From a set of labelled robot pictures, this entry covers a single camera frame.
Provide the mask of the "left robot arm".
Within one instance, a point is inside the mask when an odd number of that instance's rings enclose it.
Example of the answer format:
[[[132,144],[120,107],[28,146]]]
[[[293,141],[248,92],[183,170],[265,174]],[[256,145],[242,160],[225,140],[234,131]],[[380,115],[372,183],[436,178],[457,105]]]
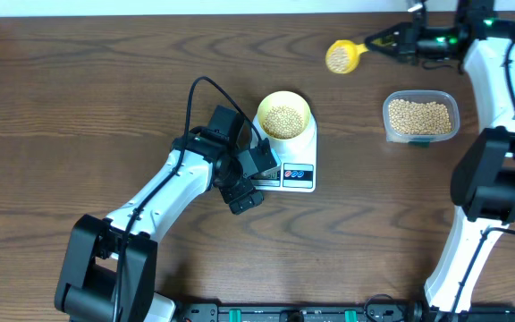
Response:
[[[206,127],[174,140],[161,170],[106,218],[82,216],[71,231],[55,308],[72,321],[170,321],[176,303],[155,291],[157,249],[182,211],[217,188],[234,214],[259,205],[251,175],[274,165],[268,140],[241,149],[244,118],[218,106]]]

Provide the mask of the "yellow measuring scoop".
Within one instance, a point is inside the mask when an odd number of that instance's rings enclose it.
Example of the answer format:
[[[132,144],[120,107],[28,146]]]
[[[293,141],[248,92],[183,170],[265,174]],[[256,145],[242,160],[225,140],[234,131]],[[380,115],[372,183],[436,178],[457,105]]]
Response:
[[[325,54],[325,65],[328,70],[337,74],[354,71],[360,62],[360,56],[368,51],[364,44],[356,44],[350,40],[337,40]]]

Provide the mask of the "yellow-green bowl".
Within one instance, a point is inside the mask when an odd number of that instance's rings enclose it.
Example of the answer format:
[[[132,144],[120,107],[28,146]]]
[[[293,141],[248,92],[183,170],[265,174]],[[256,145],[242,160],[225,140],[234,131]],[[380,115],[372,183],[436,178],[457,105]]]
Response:
[[[276,140],[291,140],[308,127],[312,114],[307,101],[290,91],[276,91],[266,96],[257,109],[257,123]]]

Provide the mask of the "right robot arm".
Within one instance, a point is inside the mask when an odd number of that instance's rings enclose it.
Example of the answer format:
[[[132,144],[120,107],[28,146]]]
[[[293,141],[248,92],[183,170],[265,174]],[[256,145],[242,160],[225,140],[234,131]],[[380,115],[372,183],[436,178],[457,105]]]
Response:
[[[417,63],[456,60],[471,81],[479,135],[456,165],[452,228],[424,285],[425,298],[405,321],[515,321],[515,308],[474,304],[472,291],[491,249],[515,235],[515,21],[498,18],[492,1],[460,1],[451,27],[431,27],[424,2],[412,20],[368,36],[370,51]]]

